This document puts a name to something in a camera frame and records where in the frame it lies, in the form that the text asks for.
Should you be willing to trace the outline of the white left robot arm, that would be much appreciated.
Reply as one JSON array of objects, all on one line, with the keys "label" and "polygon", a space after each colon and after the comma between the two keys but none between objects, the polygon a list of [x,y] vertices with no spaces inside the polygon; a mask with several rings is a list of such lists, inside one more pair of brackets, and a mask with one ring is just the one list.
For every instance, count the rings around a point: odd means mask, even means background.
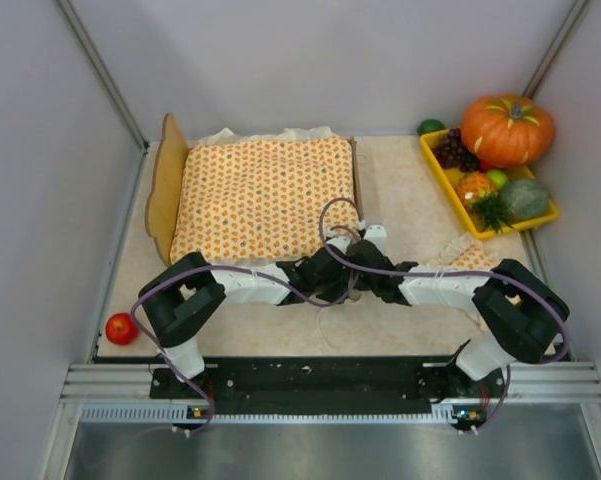
[{"label": "white left robot arm", "polygon": [[141,331],[181,384],[205,396],[193,379],[205,370],[197,334],[223,304],[326,308],[350,293],[351,271],[325,249],[312,257],[264,266],[212,264],[199,252],[185,255],[146,284],[130,310],[143,310],[150,327]]}]

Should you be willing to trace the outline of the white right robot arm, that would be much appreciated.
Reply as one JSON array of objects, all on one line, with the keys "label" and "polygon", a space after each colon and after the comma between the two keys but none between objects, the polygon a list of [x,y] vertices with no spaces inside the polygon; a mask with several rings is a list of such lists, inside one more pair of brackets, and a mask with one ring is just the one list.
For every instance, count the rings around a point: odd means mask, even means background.
[{"label": "white right robot arm", "polygon": [[566,303],[519,261],[487,270],[442,270],[416,262],[392,263],[369,240],[347,249],[362,285],[386,303],[435,305],[478,315],[487,332],[454,355],[451,368],[473,381],[513,362],[540,364],[564,333]]}]

